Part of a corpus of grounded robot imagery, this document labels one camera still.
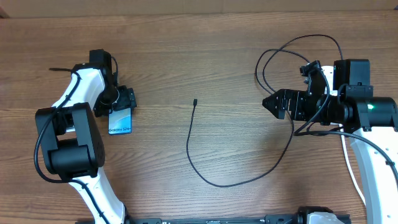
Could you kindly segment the blue Galaxy smartphone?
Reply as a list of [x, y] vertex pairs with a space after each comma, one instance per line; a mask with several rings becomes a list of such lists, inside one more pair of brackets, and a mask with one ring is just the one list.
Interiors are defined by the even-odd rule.
[[113, 111], [109, 114], [108, 133], [110, 135], [132, 133], [132, 111], [130, 108]]

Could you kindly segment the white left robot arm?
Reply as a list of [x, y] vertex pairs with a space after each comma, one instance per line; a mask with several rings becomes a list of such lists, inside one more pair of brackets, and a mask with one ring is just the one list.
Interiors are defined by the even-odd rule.
[[110, 135], [131, 133], [134, 91], [119, 84], [117, 61], [103, 49], [91, 50], [89, 61], [69, 73], [71, 82], [60, 99], [35, 114], [35, 169], [47, 182], [71, 185], [93, 223], [133, 223], [105, 174], [104, 143], [95, 119], [108, 118]]

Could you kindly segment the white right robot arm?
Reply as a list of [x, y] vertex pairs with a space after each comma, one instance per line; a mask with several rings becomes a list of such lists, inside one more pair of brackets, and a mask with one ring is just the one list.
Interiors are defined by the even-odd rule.
[[397, 223], [397, 104], [374, 96], [367, 59], [337, 60], [332, 67], [319, 61], [300, 67], [307, 90], [280, 89], [262, 105], [276, 118], [290, 113], [306, 124], [339, 124], [340, 130], [296, 135], [339, 135], [350, 139], [359, 166], [368, 223]]

